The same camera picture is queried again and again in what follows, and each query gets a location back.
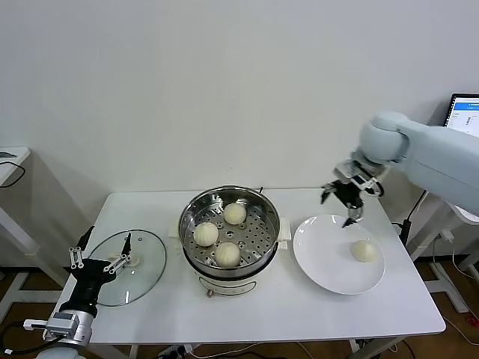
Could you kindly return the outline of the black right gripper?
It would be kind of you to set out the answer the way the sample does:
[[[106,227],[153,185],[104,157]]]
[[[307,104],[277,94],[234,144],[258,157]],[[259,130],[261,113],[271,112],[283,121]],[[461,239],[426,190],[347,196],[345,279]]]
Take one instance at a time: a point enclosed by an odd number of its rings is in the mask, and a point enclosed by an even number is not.
[[[323,192],[320,195],[320,203],[324,204],[330,194],[334,194],[336,198],[346,207],[347,219],[342,227],[348,227],[358,223],[363,219],[363,200],[360,198],[359,188],[353,183],[343,183],[340,180],[328,182],[321,187]]]

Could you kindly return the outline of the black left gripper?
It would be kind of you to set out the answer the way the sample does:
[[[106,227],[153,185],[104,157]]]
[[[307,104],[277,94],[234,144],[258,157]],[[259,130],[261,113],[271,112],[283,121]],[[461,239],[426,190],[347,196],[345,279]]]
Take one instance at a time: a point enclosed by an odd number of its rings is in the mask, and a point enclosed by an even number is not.
[[[97,303],[100,290],[104,284],[116,279],[116,272],[131,263],[131,233],[126,237],[120,255],[111,263],[106,260],[85,259],[86,249],[94,226],[83,234],[77,245],[69,248],[71,274],[76,279],[76,285],[68,301],[64,302],[59,311],[78,310],[97,315]]]

